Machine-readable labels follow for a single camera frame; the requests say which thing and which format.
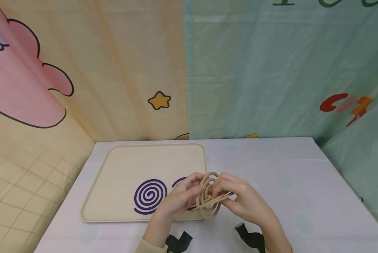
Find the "black object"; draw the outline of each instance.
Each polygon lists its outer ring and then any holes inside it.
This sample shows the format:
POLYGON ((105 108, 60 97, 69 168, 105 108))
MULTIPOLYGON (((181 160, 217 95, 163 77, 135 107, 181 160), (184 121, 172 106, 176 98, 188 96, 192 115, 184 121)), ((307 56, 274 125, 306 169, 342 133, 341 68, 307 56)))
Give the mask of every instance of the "black object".
POLYGON ((235 226, 240 238, 251 248, 257 248, 260 253, 266 253, 264 247, 264 238, 263 235, 259 233, 249 233, 245 227, 245 224, 242 222, 235 226))
POLYGON ((167 252, 181 253, 186 251, 192 239, 193 237, 191 237, 186 231, 183 231, 179 240, 173 235, 169 235, 166 239, 166 245, 168 245, 167 252))

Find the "teal curtain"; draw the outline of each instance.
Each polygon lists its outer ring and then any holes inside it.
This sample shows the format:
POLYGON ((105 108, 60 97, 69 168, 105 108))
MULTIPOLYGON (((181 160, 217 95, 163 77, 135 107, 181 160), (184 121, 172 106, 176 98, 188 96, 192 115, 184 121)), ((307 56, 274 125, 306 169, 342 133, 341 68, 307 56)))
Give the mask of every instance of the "teal curtain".
POLYGON ((192 139, 312 136, 378 219, 378 0, 184 0, 192 139))

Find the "finger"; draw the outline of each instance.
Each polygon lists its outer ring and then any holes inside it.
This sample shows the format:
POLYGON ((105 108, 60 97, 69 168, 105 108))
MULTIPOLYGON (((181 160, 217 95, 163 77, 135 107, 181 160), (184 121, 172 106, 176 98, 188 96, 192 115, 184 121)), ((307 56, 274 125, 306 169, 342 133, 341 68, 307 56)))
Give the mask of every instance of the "finger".
POLYGON ((186 188, 183 189, 183 190, 187 191, 187 190, 191 189, 191 188, 194 187, 194 186, 198 186, 199 184, 200 184, 200 182, 198 182, 198 181, 194 181, 193 183, 189 183, 189 184, 186 186, 186 188))
POLYGON ((221 200, 220 203, 222 205, 224 205, 226 208, 228 208, 230 211, 232 211, 233 213, 235 213, 235 208, 237 207, 237 205, 239 205, 238 202, 235 202, 234 200, 231 200, 229 198, 226 198, 225 200, 221 200))
POLYGON ((190 174, 187 178, 183 179, 183 181, 180 184, 184 185, 186 189, 188 189, 187 187, 190 186, 191 183, 194 183, 194 182, 200 183, 202 179, 204 178, 204 176, 205 175, 202 173, 194 172, 190 174))
POLYGON ((199 184, 198 186, 194 186, 190 188, 189 190, 187 190, 186 192, 184 192, 183 197, 186 201, 188 201, 192 197, 197 197, 197 195, 199 195, 203 189, 204 189, 204 186, 202 184, 199 184))
POLYGON ((227 174, 227 173, 221 173, 220 176, 216 179, 216 181, 218 179, 228 180, 228 181, 231 181, 231 182, 234 182, 234 183, 242 183, 244 181, 243 179, 237 178, 237 177, 232 176, 232 175, 227 174))
POLYGON ((234 192, 234 194, 239 196, 241 194, 241 189, 242 189, 242 184, 240 183, 233 183, 226 179, 221 179, 219 181, 216 180, 213 184, 212 198, 217 197, 218 194, 223 190, 234 192))

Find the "sleeve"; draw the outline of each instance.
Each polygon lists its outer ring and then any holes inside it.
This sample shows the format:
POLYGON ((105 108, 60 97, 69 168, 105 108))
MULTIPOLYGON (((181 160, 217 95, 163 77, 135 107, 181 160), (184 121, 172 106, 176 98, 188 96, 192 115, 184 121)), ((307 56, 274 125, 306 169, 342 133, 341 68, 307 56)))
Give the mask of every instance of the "sleeve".
POLYGON ((292 253, 295 253, 295 251, 294 251, 294 249, 293 249, 293 245, 291 245, 291 243, 290 243, 290 248, 291 248, 291 252, 292 252, 292 253))
POLYGON ((166 253, 167 249, 167 245, 165 245, 163 248, 158 248, 141 239, 135 253, 166 253))

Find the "wooden ring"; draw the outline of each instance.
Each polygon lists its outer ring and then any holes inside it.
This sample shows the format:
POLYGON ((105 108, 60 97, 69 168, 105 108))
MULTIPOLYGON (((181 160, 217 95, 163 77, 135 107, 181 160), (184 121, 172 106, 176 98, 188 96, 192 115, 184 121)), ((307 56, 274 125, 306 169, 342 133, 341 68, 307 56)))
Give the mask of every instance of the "wooden ring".
POLYGON ((196 208, 194 208, 192 211, 197 210, 200 216, 205 219, 213 218, 217 215, 218 211, 221 207, 221 200, 225 200, 226 198, 230 197, 232 192, 222 191, 218 194, 217 197, 211 198, 209 191, 210 188, 213 186, 213 184, 210 184, 210 182, 216 181, 218 178, 218 174, 215 172, 210 172, 202 179, 200 184, 204 185, 204 191, 202 191, 197 197, 196 197, 196 208))

